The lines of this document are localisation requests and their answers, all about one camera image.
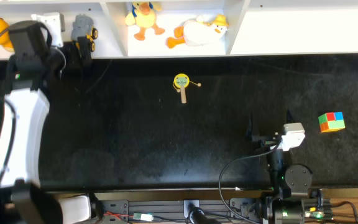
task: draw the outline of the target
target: duck's yellow hat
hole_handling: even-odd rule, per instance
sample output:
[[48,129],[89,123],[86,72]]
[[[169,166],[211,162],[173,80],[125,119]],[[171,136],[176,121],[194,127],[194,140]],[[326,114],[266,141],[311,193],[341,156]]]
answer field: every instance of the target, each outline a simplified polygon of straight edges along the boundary
[[229,24],[226,22],[226,16],[222,14],[218,14],[212,23],[218,26],[229,26]]

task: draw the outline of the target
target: stuffed duck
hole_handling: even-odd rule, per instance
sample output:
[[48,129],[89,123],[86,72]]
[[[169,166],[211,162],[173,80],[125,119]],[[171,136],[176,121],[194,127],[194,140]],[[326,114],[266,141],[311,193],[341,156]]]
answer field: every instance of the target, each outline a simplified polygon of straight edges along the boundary
[[161,4],[159,2],[132,2],[132,11],[125,18],[125,23],[128,26],[136,24],[140,27],[139,33],[134,35],[137,40],[145,39],[144,34],[148,28],[153,28],[155,35],[165,32],[165,29],[159,28],[155,23],[157,15],[154,9],[161,11]]
[[204,22],[203,17],[198,16],[196,20],[186,21],[183,26],[175,28],[176,38],[169,37],[167,45],[172,49],[184,43],[189,46],[210,44],[222,38],[228,26],[226,17],[222,14],[219,14],[212,23]]

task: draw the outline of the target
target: gray toy vehicle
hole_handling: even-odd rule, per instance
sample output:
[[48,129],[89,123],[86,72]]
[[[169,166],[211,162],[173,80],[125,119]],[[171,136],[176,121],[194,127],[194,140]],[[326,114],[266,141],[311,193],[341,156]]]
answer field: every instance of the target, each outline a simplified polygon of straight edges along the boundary
[[86,37],[90,41],[91,52],[94,52],[96,45],[93,40],[98,38],[98,30],[93,26],[93,20],[86,15],[77,15],[73,22],[71,39],[77,41],[79,37]]

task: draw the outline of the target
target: white duck plush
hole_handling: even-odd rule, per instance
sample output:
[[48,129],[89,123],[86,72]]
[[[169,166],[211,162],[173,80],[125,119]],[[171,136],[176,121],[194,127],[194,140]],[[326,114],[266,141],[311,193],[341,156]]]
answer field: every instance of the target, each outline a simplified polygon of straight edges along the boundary
[[184,43],[189,46],[210,44],[222,38],[228,26],[226,17],[222,14],[219,14],[212,23],[204,22],[203,17],[198,16],[195,20],[188,20],[183,26],[175,28],[176,38],[169,37],[167,45],[172,49]]

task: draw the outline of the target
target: duck's orange beak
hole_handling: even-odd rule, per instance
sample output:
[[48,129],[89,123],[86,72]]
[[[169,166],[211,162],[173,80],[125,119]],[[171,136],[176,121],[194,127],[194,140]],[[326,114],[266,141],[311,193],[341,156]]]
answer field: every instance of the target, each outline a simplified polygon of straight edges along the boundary
[[139,6],[139,9],[142,12],[142,14],[144,14],[144,15],[149,15],[149,13],[150,13],[150,6],[149,6],[148,2],[141,4]]

